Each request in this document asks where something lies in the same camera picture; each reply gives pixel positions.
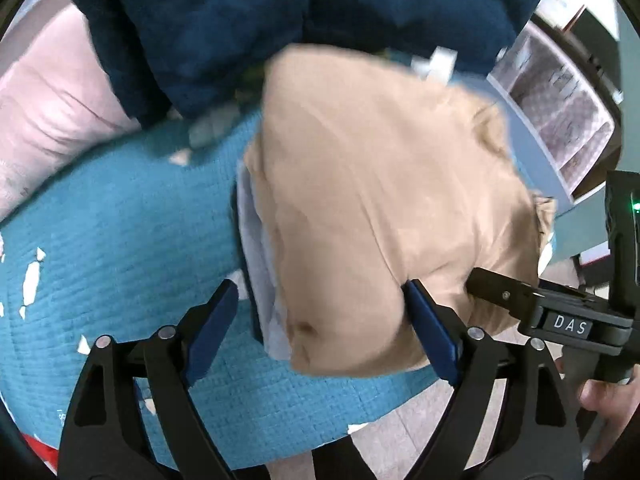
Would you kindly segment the person's right hand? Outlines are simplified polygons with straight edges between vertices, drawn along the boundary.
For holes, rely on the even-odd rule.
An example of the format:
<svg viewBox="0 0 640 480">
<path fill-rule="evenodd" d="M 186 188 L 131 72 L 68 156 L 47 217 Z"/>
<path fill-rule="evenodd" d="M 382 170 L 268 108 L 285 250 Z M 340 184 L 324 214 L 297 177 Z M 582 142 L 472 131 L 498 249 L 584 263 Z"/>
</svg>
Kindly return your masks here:
<svg viewBox="0 0 640 480">
<path fill-rule="evenodd" d="M 582 385 L 578 400 L 582 408 L 596 412 L 605 421 L 589 455 L 597 463 L 612 450 L 639 406 L 639 378 L 634 376 L 625 385 L 589 379 Z"/>
</svg>

